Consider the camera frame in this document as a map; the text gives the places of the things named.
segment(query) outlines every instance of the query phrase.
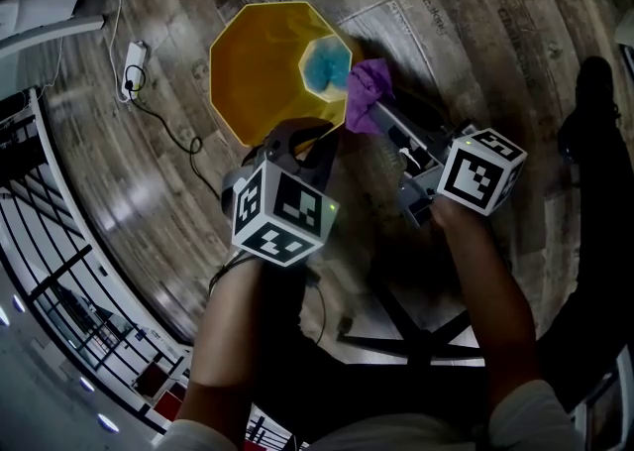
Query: ceiling light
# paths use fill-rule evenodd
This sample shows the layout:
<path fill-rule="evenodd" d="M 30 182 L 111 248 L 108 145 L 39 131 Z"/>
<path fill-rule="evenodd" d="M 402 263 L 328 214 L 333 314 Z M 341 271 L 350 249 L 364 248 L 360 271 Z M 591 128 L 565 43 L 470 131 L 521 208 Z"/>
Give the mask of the ceiling light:
<path fill-rule="evenodd" d="M 13 306 L 15 306 L 16 310 L 20 313 L 24 313 L 26 311 L 22 301 L 20 301 L 20 298 L 15 294 L 13 294 Z"/>
<path fill-rule="evenodd" d="M 83 377 L 79 378 L 79 381 L 81 382 L 81 385 L 83 386 L 83 388 L 85 390 L 87 390 L 88 392 L 94 392 L 95 388 L 88 382 L 86 381 Z"/>
<path fill-rule="evenodd" d="M 2 324 L 3 326 L 9 325 L 9 317 L 7 317 L 7 314 L 5 313 L 2 306 L 0 306 L 0 324 Z"/>
<path fill-rule="evenodd" d="M 106 430 L 112 433 L 119 433 L 119 428 L 117 428 L 117 425 L 113 423 L 110 419 L 108 419 L 105 415 L 97 414 L 97 417 L 99 417 L 99 422 L 101 423 L 101 426 L 103 426 Z"/>

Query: wooden floor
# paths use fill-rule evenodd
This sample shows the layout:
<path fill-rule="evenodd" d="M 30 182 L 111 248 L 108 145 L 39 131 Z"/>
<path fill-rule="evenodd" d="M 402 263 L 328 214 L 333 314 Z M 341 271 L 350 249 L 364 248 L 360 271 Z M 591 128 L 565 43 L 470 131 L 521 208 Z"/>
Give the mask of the wooden floor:
<path fill-rule="evenodd" d="M 208 100 L 208 49 L 249 2 L 282 0 L 124 0 L 117 69 L 131 40 L 150 46 L 142 96 L 182 142 L 204 139 L 198 166 L 220 187 L 244 153 Z M 560 162 L 556 133 L 575 104 L 580 62 L 613 65 L 622 131 L 634 148 L 634 86 L 612 34 L 634 0 L 308 0 L 363 45 L 388 59 L 394 78 L 441 101 L 454 122 L 474 118 L 529 152 L 512 199 L 493 217 L 540 330 L 571 288 L 579 251 L 579 195 Z M 230 228 L 217 200 L 189 169 L 160 124 L 119 104 L 108 42 L 117 0 L 85 0 L 105 12 L 95 34 L 68 38 L 61 74 L 47 92 L 63 163 L 96 227 L 149 302 L 191 339 L 206 285 L 222 263 Z M 56 44 L 49 58 L 56 57 Z M 447 256 L 429 228 L 411 229 L 395 202 L 401 161 L 382 138 L 347 133 L 328 193 L 342 211 L 331 241 L 315 256 L 328 306 L 323 347 L 358 361 L 334 342 L 343 315 L 353 331 L 393 336 L 364 279 L 371 257 L 390 245 L 394 278 L 406 263 L 416 280 L 394 287 L 421 325 L 440 325 L 460 308 Z M 304 328 L 315 336 L 322 310 L 309 289 Z M 364 356 L 363 361 L 378 357 Z"/>

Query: red object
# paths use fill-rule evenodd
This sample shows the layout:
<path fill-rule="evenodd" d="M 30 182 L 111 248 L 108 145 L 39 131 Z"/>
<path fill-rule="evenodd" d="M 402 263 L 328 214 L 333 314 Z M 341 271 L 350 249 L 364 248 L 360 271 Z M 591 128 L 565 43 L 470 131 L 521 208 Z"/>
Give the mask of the red object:
<path fill-rule="evenodd" d="M 260 444 L 256 444 L 251 440 L 245 440 L 245 447 L 243 447 L 243 451 L 266 451 L 265 447 L 262 447 Z"/>
<path fill-rule="evenodd" d="M 182 405 L 182 400 L 178 399 L 170 392 L 163 393 L 155 405 L 155 411 L 169 421 L 174 421 L 178 410 Z"/>

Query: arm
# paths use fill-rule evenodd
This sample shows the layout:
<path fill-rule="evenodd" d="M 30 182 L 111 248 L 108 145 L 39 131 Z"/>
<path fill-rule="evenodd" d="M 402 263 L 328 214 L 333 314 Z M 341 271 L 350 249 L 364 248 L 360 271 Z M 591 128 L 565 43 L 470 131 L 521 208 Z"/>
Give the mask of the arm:
<path fill-rule="evenodd" d="M 214 287 L 198 330 L 176 419 L 210 426 L 242 449 L 252 403 L 262 261 L 235 266 Z"/>
<path fill-rule="evenodd" d="M 541 378 L 533 315 L 481 217 L 443 196 L 432 212 L 445 232 L 484 355 L 492 411 L 516 388 Z"/>

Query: white cable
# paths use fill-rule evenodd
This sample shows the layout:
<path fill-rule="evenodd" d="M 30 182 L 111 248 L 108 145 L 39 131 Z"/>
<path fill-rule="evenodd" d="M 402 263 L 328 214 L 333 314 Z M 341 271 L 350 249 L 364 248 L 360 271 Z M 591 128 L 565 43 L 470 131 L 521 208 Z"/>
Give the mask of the white cable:
<path fill-rule="evenodd" d="M 63 37 L 59 38 L 59 55 L 57 56 L 57 68 L 55 70 L 55 77 L 53 78 L 53 81 L 45 84 L 42 87 L 42 89 L 40 90 L 40 94 L 37 96 L 36 100 L 40 100 L 40 98 L 42 97 L 42 95 L 44 95 L 44 92 L 47 88 L 53 88 L 55 86 L 55 83 L 57 82 L 57 77 L 59 76 L 59 69 L 61 68 L 61 55 L 63 55 Z M 20 114 L 22 111 L 25 111 L 26 109 L 29 109 L 30 107 L 31 107 L 31 102 L 25 105 L 22 108 L 22 110 L 16 114 Z"/>
<path fill-rule="evenodd" d="M 108 47 L 108 55 L 110 56 L 110 65 L 112 66 L 112 75 L 115 78 L 115 97 L 119 102 L 125 104 L 130 101 L 130 98 L 123 97 L 119 94 L 119 76 L 117 75 L 117 69 L 115 68 L 115 61 L 112 56 L 112 47 L 115 43 L 115 38 L 117 37 L 117 29 L 119 28 L 119 18 L 121 17 L 121 5 L 123 0 L 119 0 L 119 7 L 117 8 L 117 19 L 115 21 L 115 28 L 112 31 L 112 39 L 110 39 L 110 46 Z"/>

